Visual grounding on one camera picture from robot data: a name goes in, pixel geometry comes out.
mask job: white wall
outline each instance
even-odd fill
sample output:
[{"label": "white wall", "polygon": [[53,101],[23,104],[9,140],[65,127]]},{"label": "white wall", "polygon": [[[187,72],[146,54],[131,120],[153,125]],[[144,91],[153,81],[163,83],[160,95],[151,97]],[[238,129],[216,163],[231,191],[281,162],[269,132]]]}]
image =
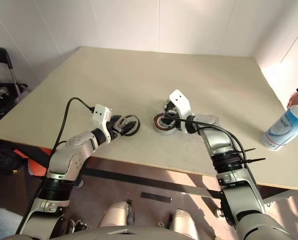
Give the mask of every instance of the white wall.
[{"label": "white wall", "polygon": [[296,2],[0,0],[0,46],[32,87],[79,46],[251,57]]},{"label": "white wall", "polygon": [[298,88],[298,1],[272,27],[254,57],[284,107]]}]

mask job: table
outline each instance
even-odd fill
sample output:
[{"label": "table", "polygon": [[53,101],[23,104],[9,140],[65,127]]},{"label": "table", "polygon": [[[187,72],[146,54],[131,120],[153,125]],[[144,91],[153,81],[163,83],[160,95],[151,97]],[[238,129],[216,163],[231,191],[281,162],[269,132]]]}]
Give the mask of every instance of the table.
[{"label": "table", "polygon": [[[259,185],[298,190],[298,137],[274,152],[260,139],[284,112],[251,57],[173,54],[81,47],[0,121],[0,139],[52,148],[67,101],[79,97],[114,114],[135,114],[139,132],[101,146],[95,157],[214,176],[212,161],[198,135],[161,135],[153,117],[179,89],[196,114],[220,118],[234,133]],[[62,140],[93,129],[92,115],[72,102]]]}]

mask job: floor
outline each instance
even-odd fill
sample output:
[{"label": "floor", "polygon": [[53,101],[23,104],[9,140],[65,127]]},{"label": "floor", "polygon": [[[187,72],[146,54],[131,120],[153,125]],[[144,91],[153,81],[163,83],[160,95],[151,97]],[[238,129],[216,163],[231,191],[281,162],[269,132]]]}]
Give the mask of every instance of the floor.
[{"label": "floor", "polygon": [[[178,184],[207,187],[218,190],[213,177],[198,176],[162,170],[154,167],[94,158],[88,163],[96,168],[144,178],[152,178]],[[226,221],[216,219],[213,210],[220,205],[218,200],[202,199],[197,195],[182,194],[170,190],[142,186],[132,183],[83,176],[83,188],[74,188],[71,203],[66,215],[74,220],[83,219],[90,227],[96,227],[105,210],[118,201],[132,200],[135,209],[135,224],[138,226],[158,226],[159,222],[168,224],[169,215],[176,208],[191,214],[201,240],[212,240],[215,236],[223,240],[236,239],[235,231]],[[29,197],[33,194],[39,179],[28,176],[23,167],[14,175],[0,175],[0,207],[17,214],[23,214]],[[171,203],[141,197],[141,192],[172,198]],[[280,200],[267,209],[267,213],[285,227],[294,239],[298,240],[298,195]]]}]

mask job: white spray can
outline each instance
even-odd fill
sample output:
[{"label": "white spray can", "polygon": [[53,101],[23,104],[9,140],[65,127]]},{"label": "white spray can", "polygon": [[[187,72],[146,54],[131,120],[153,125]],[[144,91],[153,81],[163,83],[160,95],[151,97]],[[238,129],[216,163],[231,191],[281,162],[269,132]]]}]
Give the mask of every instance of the white spray can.
[{"label": "white spray can", "polygon": [[263,135],[262,144],[276,151],[298,136],[298,105],[290,107]]}]

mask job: chair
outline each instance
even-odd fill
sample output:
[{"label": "chair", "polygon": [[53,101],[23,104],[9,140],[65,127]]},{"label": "chair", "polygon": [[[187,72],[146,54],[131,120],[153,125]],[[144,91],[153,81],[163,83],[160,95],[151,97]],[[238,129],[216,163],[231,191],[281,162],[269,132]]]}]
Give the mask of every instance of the chair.
[{"label": "chair", "polygon": [[21,93],[23,91],[31,92],[26,84],[18,83],[12,62],[6,49],[0,47],[0,63],[6,64],[10,71],[13,83],[0,83],[0,116],[10,111],[14,106],[13,102],[18,98],[22,100]]}]

